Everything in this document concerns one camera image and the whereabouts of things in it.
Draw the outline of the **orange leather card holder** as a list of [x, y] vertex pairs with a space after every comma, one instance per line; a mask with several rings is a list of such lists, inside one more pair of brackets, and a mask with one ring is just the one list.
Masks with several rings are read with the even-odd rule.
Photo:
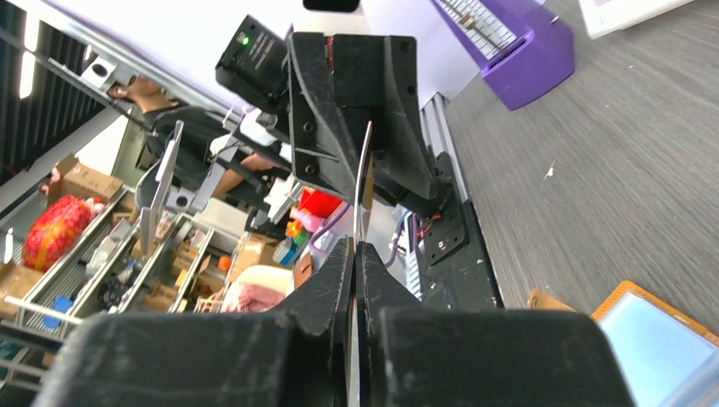
[[716, 406], [718, 336], [625, 280], [593, 312], [637, 406]]

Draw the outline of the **gold striped credit card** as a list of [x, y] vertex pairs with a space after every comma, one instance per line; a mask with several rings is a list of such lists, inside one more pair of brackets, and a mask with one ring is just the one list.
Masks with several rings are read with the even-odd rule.
[[369, 120], [365, 130], [362, 143], [361, 155], [357, 174], [357, 183], [354, 193], [354, 223], [353, 237], [355, 243], [354, 255], [354, 298], [355, 314], [357, 319], [357, 344], [358, 351], [356, 359], [358, 362], [357, 382], [359, 406], [371, 406], [371, 350], [368, 339], [368, 323], [366, 314], [365, 295], [365, 273], [362, 263], [362, 248], [365, 241], [367, 227], [364, 222], [366, 212], [364, 199], [365, 189], [368, 182], [371, 167], [371, 133], [372, 121]]

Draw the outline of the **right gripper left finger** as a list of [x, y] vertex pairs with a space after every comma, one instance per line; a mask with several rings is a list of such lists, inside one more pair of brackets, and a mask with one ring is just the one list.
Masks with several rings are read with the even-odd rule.
[[82, 322], [37, 406], [344, 406], [344, 277], [354, 241], [259, 313], [123, 313]]

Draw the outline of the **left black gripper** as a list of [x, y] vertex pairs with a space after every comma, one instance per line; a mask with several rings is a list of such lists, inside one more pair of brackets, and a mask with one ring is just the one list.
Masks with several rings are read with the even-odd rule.
[[438, 193], [435, 159], [421, 130], [416, 40], [294, 32], [288, 38], [293, 174], [306, 185], [353, 199], [360, 127], [375, 120], [376, 194], [385, 202]]

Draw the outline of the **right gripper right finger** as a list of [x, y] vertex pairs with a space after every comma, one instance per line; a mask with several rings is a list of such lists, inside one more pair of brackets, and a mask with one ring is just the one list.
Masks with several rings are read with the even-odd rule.
[[355, 249], [363, 406], [630, 406], [599, 326], [562, 310], [424, 306]]

